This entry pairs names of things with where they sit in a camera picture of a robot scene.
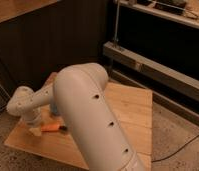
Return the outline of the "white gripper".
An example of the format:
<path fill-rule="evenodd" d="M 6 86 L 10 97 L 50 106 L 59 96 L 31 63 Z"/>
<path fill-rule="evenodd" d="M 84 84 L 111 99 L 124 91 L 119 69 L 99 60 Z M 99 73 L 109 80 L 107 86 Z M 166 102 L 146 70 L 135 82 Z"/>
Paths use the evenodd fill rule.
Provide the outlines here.
<path fill-rule="evenodd" d="M 22 115 L 22 120 L 31 127 L 29 131 L 37 137 L 40 137 L 42 135 L 41 128 L 38 127 L 42 122 L 42 116 L 40 113 L 40 109 L 36 108 L 33 110 L 30 110 Z"/>

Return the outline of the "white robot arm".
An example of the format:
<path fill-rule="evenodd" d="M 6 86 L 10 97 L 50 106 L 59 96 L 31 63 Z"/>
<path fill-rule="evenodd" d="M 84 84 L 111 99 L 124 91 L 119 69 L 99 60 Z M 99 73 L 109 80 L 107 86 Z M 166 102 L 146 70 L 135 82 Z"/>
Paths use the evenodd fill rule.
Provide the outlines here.
<path fill-rule="evenodd" d="M 90 171 L 145 171 L 107 103 L 104 96 L 107 83 L 108 74 L 101 65 L 71 65 L 38 91 L 18 87 L 7 111 L 34 127 L 41 123 L 38 108 L 53 102 Z"/>

